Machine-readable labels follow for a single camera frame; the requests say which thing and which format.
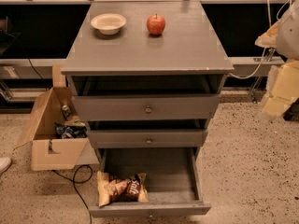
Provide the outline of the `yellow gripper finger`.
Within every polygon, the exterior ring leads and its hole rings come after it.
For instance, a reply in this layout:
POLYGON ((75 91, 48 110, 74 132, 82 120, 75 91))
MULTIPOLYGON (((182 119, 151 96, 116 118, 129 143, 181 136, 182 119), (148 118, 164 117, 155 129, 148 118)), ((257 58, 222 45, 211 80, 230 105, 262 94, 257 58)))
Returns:
POLYGON ((261 119, 281 118, 299 99, 299 61, 272 66, 268 73, 266 93, 260 102, 261 119))
POLYGON ((280 21, 276 21, 265 33, 255 40, 255 45, 261 48, 275 48, 277 46, 279 24, 280 21))

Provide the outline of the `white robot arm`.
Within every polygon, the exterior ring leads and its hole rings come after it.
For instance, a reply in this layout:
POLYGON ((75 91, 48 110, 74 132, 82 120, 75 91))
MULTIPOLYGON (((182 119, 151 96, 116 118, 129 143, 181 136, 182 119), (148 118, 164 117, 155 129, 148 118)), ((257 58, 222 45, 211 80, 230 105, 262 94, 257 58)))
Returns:
POLYGON ((255 45, 275 48, 287 59, 280 67, 270 68, 266 94, 261 101, 260 117, 276 119, 299 99, 299 0, 256 39, 255 45))

